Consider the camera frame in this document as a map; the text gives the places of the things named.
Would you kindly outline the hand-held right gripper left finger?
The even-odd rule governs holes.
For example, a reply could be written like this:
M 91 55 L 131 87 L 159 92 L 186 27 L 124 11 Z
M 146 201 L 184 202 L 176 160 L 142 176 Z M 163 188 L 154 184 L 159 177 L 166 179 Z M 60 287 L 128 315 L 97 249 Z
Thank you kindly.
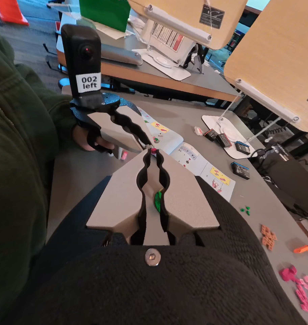
M 88 229 L 122 233 L 131 245 L 143 245 L 147 227 L 143 186 L 148 181 L 151 149 L 115 171 L 86 223 Z

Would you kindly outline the silver flat device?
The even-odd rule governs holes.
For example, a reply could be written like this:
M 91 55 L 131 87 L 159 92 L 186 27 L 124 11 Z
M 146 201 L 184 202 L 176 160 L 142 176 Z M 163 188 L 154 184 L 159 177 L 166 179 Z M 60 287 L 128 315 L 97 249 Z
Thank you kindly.
M 101 58 L 136 66 L 141 66 L 143 64 L 143 59 L 137 51 L 131 51 L 107 44 L 103 44 L 101 47 Z

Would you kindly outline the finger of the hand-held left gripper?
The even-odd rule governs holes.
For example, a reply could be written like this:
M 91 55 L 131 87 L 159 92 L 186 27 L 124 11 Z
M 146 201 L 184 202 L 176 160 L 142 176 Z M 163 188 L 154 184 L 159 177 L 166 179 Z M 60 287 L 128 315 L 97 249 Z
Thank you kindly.
M 129 106 L 120 106 L 115 110 L 114 123 L 131 134 L 142 149 L 154 148 L 152 134 L 149 131 L 142 115 Z
M 99 129 L 102 138 L 115 145 L 113 155 L 118 160 L 120 160 L 124 149 L 134 153 L 140 153 L 145 150 L 139 146 L 131 134 L 125 132 L 121 126 L 115 124 L 109 114 L 94 112 L 87 114 L 87 117 L 92 121 L 91 124 Z

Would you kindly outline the magenta lego assembly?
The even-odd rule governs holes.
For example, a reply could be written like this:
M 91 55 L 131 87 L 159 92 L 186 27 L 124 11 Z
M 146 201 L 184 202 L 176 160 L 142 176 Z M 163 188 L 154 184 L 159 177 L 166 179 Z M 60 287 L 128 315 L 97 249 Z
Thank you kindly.
M 299 279 L 297 278 L 297 269 L 294 265 L 291 265 L 288 268 L 284 268 L 279 271 L 279 275 L 282 278 L 283 281 L 285 282 L 295 282 L 295 283 L 300 283 Z

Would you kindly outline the green plastic bin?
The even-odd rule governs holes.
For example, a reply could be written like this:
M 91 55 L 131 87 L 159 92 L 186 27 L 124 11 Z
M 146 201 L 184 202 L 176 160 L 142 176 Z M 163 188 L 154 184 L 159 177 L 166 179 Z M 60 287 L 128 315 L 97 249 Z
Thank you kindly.
M 79 0 L 84 18 L 125 32 L 131 7 L 127 0 Z

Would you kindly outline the person's left hand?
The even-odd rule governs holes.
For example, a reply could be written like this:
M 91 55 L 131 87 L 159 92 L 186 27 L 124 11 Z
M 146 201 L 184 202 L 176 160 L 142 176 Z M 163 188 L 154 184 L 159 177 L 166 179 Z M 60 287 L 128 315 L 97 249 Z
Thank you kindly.
M 79 145 L 85 151 L 95 151 L 95 148 L 90 146 L 87 142 L 88 130 L 80 127 L 79 125 L 75 125 L 72 129 L 72 139 L 74 142 Z M 101 136 L 98 136 L 93 144 L 100 145 L 103 148 L 113 150 L 115 145 L 103 139 Z

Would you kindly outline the printed label sheet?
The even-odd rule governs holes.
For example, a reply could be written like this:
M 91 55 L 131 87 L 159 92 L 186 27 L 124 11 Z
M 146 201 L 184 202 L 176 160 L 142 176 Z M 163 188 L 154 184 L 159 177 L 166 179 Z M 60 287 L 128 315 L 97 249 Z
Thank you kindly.
M 196 45 L 195 41 L 152 20 L 146 22 L 140 37 L 151 49 L 160 51 L 180 66 L 184 65 Z

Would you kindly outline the orange lego plate cluster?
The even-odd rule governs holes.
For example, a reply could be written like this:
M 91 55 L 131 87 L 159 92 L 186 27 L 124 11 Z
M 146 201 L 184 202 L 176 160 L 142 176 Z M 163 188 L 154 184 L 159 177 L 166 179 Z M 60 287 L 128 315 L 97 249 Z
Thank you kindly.
M 270 228 L 265 225 L 261 225 L 261 234 L 262 234 L 262 239 L 261 239 L 262 245 L 265 246 L 269 251 L 272 251 L 275 242 L 277 241 L 276 234 L 272 232 Z

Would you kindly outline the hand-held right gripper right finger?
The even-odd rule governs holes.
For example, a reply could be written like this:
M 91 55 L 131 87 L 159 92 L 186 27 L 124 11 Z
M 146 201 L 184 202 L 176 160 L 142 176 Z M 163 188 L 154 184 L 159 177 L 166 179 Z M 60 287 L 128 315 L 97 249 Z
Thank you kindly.
M 160 222 L 169 244 L 175 245 L 184 234 L 215 230 L 220 224 L 195 175 L 163 150 L 156 150 L 160 199 Z

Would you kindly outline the pile of pink lego pieces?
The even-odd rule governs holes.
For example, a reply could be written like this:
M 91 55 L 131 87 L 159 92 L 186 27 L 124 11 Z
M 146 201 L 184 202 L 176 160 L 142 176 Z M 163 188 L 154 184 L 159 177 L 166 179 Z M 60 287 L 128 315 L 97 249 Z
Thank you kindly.
M 297 280 L 295 293 L 299 299 L 301 309 L 308 312 L 308 275 Z

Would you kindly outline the lego instruction booklet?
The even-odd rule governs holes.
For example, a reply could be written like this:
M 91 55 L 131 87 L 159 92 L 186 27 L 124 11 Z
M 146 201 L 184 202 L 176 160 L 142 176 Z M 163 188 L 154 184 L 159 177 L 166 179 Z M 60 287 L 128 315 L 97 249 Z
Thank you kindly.
M 142 108 L 137 108 L 152 135 L 155 148 L 162 149 L 195 176 L 200 176 L 229 202 L 236 182 L 207 161 L 192 145 L 184 142 L 181 135 L 157 122 Z

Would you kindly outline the person's left forearm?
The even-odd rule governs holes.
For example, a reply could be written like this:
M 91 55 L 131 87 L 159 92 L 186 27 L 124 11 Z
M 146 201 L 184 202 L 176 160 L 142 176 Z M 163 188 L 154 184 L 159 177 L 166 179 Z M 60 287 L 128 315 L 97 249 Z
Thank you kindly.
M 45 89 L 40 99 L 54 125 L 59 150 L 79 149 L 79 145 L 73 139 L 73 130 L 77 123 L 71 111 L 72 96 Z

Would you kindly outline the green hooded jacket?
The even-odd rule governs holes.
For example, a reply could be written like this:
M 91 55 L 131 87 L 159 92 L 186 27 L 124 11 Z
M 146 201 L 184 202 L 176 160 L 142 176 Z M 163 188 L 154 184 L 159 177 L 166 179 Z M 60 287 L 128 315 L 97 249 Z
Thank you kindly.
M 49 213 L 49 178 L 59 153 L 35 71 L 14 63 L 0 35 L 0 320 L 21 294 L 42 250 Z

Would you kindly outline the black equipment bag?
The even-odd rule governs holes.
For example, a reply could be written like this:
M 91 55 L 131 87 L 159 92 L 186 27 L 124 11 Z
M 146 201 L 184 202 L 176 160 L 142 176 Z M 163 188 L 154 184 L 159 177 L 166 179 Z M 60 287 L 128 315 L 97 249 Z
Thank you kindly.
M 282 144 L 271 145 L 253 158 L 257 171 L 308 210 L 308 171 Z

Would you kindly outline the black folding stand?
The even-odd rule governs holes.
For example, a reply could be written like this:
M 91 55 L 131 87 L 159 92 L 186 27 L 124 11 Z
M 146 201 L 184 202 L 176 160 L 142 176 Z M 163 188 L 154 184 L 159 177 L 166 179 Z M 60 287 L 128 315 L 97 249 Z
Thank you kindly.
M 201 44 L 196 43 L 195 46 L 190 50 L 187 58 L 182 66 L 183 69 L 188 68 L 189 63 L 193 62 L 193 66 L 197 69 L 200 74 L 203 74 L 203 65 L 205 62 L 205 57 L 208 54 L 209 48 L 203 47 Z

